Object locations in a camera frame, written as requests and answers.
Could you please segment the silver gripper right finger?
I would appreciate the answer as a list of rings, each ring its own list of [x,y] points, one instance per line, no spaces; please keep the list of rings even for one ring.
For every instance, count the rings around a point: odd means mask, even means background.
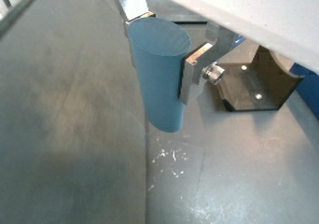
[[[219,59],[242,43],[242,36],[213,21],[207,23],[206,37],[209,41],[185,58],[179,99],[186,105],[201,95],[206,82],[219,83],[225,75]]]

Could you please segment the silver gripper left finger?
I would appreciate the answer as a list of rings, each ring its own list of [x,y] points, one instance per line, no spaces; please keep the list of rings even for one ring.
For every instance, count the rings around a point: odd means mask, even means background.
[[[157,14],[149,9],[146,0],[119,0],[119,2],[126,24],[130,24],[137,19],[157,16]]]

